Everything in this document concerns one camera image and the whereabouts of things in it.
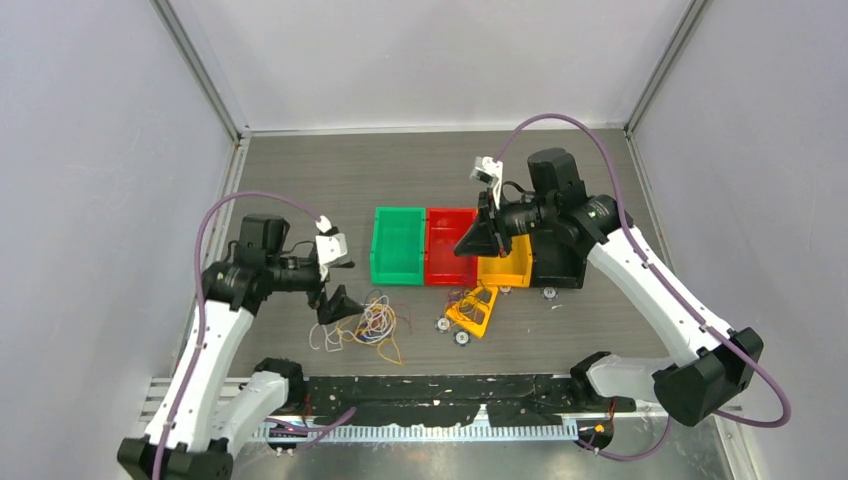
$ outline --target gray table surface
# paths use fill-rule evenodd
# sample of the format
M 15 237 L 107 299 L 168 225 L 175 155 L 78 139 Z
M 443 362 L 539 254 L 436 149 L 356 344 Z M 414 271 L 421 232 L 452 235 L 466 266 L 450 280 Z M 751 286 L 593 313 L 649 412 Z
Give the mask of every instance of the gray table surface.
M 628 212 L 656 250 L 656 232 L 623 134 L 600 133 L 615 158 Z M 357 262 L 353 270 L 334 270 L 330 288 L 343 283 L 352 297 L 364 299 L 373 288 L 368 257 L 374 209 L 476 206 L 483 185 L 468 179 L 473 160 L 496 152 L 505 138 L 505 132 L 259 137 L 251 140 L 239 189 L 287 195 L 329 217 L 346 233 Z M 527 156 L 555 146 L 574 154 L 590 193 L 611 194 L 600 155 L 577 131 L 523 133 L 504 158 L 506 178 L 529 187 Z M 271 200 L 249 198 L 236 202 L 230 239 L 237 237 L 238 222 L 248 213 L 285 216 L 292 224 L 289 246 L 311 239 L 315 232 L 304 214 Z M 306 306 L 305 295 L 278 293 L 263 304 L 230 375 L 249 375 L 268 356 L 294 359 L 307 375 L 410 375 L 566 373 L 598 350 L 644 357 L 666 353 L 627 298 L 591 266 L 582 290 L 561 290 L 553 302 L 543 300 L 537 289 L 500 296 L 485 338 L 465 348 L 434 330 L 448 288 L 382 290 L 392 304 L 408 305 L 412 311 L 412 328 L 403 324 L 396 335 L 405 366 L 387 363 L 363 345 L 346 344 L 336 353 L 312 350 L 307 336 L 315 314 Z M 314 339 L 323 346 L 320 329 Z

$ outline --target gray wall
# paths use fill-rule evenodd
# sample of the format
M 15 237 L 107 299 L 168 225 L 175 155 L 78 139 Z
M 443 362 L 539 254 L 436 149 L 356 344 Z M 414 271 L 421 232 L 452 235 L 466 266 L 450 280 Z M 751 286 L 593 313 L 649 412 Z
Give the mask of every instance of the gray wall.
M 689 1 L 179 3 L 254 130 L 452 130 L 542 111 L 623 125 Z
M 147 1 L 0 2 L 0 478 L 114 479 L 231 146 Z
M 841 0 L 713 2 L 637 132 L 681 277 L 759 331 L 794 401 L 753 433 L 762 478 L 848 468 L 827 445 L 848 428 L 846 19 Z M 742 399 L 778 414 L 762 381 Z

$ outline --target small wheel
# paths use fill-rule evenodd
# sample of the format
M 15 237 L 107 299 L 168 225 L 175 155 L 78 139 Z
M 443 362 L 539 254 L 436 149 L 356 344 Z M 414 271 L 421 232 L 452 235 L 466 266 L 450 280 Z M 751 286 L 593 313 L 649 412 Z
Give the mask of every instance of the small wheel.
M 553 300 L 559 295 L 559 291 L 555 287 L 545 287 L 542 289 L 542 296 L 545 300 Z
M 445 317 L 442 317 L 436 320 L 436 331 L 439 333 L 445 333 L 450 330 L 451 322 Z
M 471 342 L 471 335 L 469 335 L 465 330 L 459 330 L 453 334 L 453 341 L 460 347 L 464 347 Z

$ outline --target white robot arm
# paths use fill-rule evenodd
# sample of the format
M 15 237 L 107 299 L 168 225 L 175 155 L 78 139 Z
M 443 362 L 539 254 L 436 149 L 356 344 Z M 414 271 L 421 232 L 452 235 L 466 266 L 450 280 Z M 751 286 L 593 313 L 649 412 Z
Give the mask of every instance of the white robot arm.
M 299 405 L 306 394 L 300 365 L 285 359 L 265 359 L 248 383 L 219 409 L 218 399 L 233 357 L 250 329 L 261 303 L 273 292 L 305 292 L 318 323 L 329 324 L 362 312 L 339 286 L 326 293 L 331 267 L 350 268 L 345 236 L 326 217 L 316 222 L 319 233 L 305 257 L 283 252 L 289 224 L 282 217 L 248 215 L 242 220 L 234 251 L 202 275 L 206 324 L 203 344 L 198 305 L 187 345 L 171 386 L 148 424 L 144 437 L 125 438 L 118 461 L 133 480 L 152 478 L 154 452 L 163 429 L 170 428 L 161 478 L 230 478 L 233 462 L 245 441 L 274 411 Z M 191 359 L 201 349 L 196 363 Z M 178 392 L 182 400 L 168 420 Z
M 517 202 L 493 201 L 492 186 L 503 184 L 499 177 L 503 168 L 492 163 L 500 162 L 489 159 L 475 163 L 472 178 L 485 181 L 489 187 L 480 193 L 477 219 L 454 252 L 460 256 L 503 256 L 510 251 L 511 237 L 552 230 L 558 242 L 612 279 L 669 352 L 662 359 L 627 359 L 598 352 L 571 369 L 578 394 L 659 402 L 672 418 L 693 426 L 744 390 L 752 369 L 710 332 L 724 335 L 755 361 L 763 348 L 756 332 L 750 328 L 734 331 L 698 301 L 651 251 L 629 218 L 624 222 L 629 232 L 625 232 L 614 199 L 587 196 L 574 157 L 565 150 L 542 150 L 527 162 L 534 191 L 522 189 L 522 199 Z M 646 259 L 635 252 L 627 233 L 645 252 Z M 697 309 L 706 320 L 704 325 L 693 321 L 652 269 Z

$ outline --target enclosure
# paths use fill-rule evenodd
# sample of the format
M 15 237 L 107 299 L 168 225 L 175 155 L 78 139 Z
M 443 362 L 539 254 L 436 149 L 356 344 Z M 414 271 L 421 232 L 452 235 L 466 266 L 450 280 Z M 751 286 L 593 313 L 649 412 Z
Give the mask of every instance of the enclosure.
M 201 219 L 227 194 L 270 191 L 332 220 L 355 264 L 332 270 L 332 288 L 385 297 L 396 323 L 393 345 L 376 344 L 358 316 L 317 325 L 303 293 L 262 303 L 220 405 L 284 357 L 308 376 L 304 421 L 359 413 L 293 455 L 271 447 L 304 439 L 257 426 L 233 478 L 839 478 L 846 19 L 832 0 L 0 6 L 0 477 L 130 478 L 119 445 L 164 408 L 195 348 Z M 506 258 L 453 255 L 485 188 L 468 178 L 475 159 L 542 112 L 598 135 L 650 249 L 733 329 L 756 329 L 788 424 L 690 428 L 656 403 L 578 401 L 570 369 L 587 356 L 668 354 L 633 302 L 552 233 L 516 236 Z M 519 189 L 506 199 L 532 190 L 527 159 L 553 147 L 589 194 L 612 193 L 592 139 L 545 121 L 509 144 L 504 178 Z M 212 217 L 204 266 L 229 258 L 250 214 L 285 217 L 284 248 L 308 252 L 295 244 L 314 220 L 248 197 Z M 466 300 L 494 305 L 472 318 L 485 336 L 440 333 Z M 725 410 L 781 414 L 759 377 Z M 662 445 L 622 463 L 575 444 L 609 432 L 603 452 Z

